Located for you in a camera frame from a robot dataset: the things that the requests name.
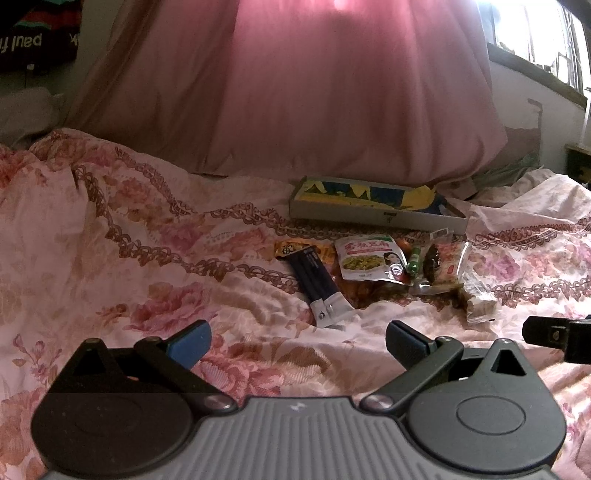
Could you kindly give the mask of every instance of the window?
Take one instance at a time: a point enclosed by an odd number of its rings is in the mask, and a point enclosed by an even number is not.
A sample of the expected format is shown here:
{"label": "window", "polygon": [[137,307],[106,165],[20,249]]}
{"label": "window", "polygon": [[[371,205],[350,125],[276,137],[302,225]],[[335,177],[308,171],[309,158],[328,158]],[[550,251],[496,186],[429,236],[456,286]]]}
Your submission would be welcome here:
{"label": "window", "polygon": [[551,73],[579,93],[591,89],[581,22],[556,0],[478,0],[489,43]]}

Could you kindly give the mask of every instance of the bed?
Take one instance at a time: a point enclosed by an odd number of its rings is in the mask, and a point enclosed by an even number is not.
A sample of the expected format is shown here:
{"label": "bed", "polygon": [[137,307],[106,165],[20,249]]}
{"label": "bed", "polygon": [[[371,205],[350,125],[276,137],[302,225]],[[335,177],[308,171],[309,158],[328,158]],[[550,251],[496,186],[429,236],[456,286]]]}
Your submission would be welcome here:
{"label": "bed", "polygon": [[483,195],[484,205],[502,196],[501,207],[470,207],[469,268],[502,302],[495,322],[468,327],[449,296],[398,296],[336,330],[313,326],[273,244],[288,237],[330,242],[366,230],[289,220],[293,185],[191,175],[70,129],[29,150],[0,147],[0,479],[43,474],[31,414],[82,340],[131,346],[196,319],[210,323],[213,344],[194,372],[238,401],[358,400],[402,372],[385,347],[392,319],[469,346],[514,339],[567,420],[554,470],[588,479],[591,367],[524,345],[521,325],[531,314],[591,313],[591,193],[565,176],[528,175],[525,188]]}

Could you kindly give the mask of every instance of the cardboard box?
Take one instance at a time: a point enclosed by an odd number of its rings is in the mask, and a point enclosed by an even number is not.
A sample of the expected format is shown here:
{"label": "cardboard box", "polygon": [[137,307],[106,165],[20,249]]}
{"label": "cardboard box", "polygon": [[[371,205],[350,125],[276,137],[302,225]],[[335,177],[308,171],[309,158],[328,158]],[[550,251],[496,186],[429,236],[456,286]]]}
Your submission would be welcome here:
{"label": "cardboard box", "polygon": [[[442,208],[458,216],[443,215]],[[427,187],[412,189],[385,183],[305,177],[290,198],[293,219],[361,223],[363,225],[466,232],[468,220]]]}

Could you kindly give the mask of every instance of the window sill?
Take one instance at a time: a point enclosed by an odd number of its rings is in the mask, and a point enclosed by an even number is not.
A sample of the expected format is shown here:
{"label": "window sill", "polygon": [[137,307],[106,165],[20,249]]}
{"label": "window sill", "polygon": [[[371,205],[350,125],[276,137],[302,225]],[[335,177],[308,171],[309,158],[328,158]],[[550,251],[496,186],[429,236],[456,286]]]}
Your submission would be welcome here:
{"label": "window sill", "polygon": [[565,83],[561,82],[551,73],[545,72],[541,68],[535,66],[527,60],[522,59],[521,57],[518,57],[514,53],[489,43],[488,57],[492,62],[519,72],[529,79],[541,83],[553,92],[558,93],[560,96],[573,103],[576,103],[582,108],[587,108],[587,99],[584,95],[581,95],[570,85],[566,85]]}

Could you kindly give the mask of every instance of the teal stripe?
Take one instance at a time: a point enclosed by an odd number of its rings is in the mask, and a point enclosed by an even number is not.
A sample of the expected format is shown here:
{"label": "teal stripe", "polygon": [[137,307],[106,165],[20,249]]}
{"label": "teal stripe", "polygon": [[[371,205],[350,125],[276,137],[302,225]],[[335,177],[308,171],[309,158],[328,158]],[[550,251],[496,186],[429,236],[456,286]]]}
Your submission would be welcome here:
{"label": "teal stripe", "polygon": [[54,4],[54,5],[63,5],[63,4],[69,4],[72,2],[77,2],[78,0],[44,0],[50,4]]}
{"label": "teal stripe", "polygon": [[21,21],[15,25],[15,27],[28,27],[28,28],[47,28],[51,30],[51,25],[43,22],[24,22]]}

